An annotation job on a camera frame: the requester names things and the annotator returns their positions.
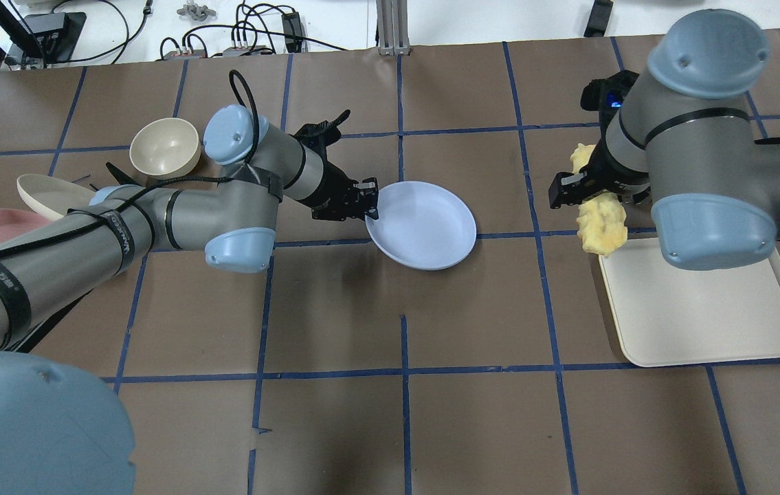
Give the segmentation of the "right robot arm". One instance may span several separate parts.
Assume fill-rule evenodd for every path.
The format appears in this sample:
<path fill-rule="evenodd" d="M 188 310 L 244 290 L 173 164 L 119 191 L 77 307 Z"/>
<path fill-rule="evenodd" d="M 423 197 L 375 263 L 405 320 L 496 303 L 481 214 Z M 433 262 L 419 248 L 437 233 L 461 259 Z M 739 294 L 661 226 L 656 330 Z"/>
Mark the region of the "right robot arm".
<path fill-rule="evenodd" d="M 549 206 L 651 197 L 663 258 L 683 270 L 769 257 L 780 242 L 780 137 L 753 138 L 746 100 L 769 59 L 766 34 L 747 16 L 683 16 L 644 70 L 583 89 L 579 104 L 598 113 L 601 137 L 581 171 L 555 175 Z"/>

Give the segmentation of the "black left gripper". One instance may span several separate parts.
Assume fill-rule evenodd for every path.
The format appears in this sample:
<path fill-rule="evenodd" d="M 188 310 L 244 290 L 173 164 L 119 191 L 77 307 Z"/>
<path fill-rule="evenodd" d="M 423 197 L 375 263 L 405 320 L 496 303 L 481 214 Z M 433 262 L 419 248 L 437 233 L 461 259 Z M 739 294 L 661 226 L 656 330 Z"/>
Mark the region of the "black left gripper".
<path fill-rule="evenodd" d="M 332 121 L 305 123 L 293 138 L 310 149 L 324 149 L 342 138 L 339 126 L 349 119 L 343 110 Z M 379 183 L 376 177 L 357 182 L 320 155 L 306 155 L 304 161 L 304 205 L 320 221 L 379 219 Z"/>

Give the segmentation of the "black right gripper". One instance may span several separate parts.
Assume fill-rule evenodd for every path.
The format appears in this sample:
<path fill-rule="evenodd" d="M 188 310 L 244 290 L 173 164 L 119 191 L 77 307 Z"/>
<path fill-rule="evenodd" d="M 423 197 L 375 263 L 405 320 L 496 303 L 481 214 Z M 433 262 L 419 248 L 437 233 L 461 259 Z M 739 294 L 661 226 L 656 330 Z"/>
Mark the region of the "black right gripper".
<path fill-rule="evenodd" d="M 580 206 L 603 193 L 626 203 L 641 204 L 651 193 L 649 176 L 623 166 L 604 148 L 594 148 L 587 165 L 578 173 L 557 172 L 549 187 L 549 207 Z"/>

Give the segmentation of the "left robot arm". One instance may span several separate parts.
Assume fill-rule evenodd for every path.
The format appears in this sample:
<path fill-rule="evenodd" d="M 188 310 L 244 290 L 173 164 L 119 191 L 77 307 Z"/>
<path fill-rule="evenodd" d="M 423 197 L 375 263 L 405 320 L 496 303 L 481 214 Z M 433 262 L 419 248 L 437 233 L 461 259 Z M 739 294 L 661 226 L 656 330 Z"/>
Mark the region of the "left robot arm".
<path fill-rule="evenodd" d="M 222 175 L 102 188 L 87 206 L 0 243 L 0 494 L 134 492 L 123 402 L 95 374 L 22 352 L 38 326 L 154 248 L 263 272 L 284 199 L 317 220 L 379 216 L 377 180 L 350 179 L 326 157 L 349 111 L 289 135 L 258 113 L 239 70 L 227 78 L 236 103 L 214 113 L 202 138 Z"/>

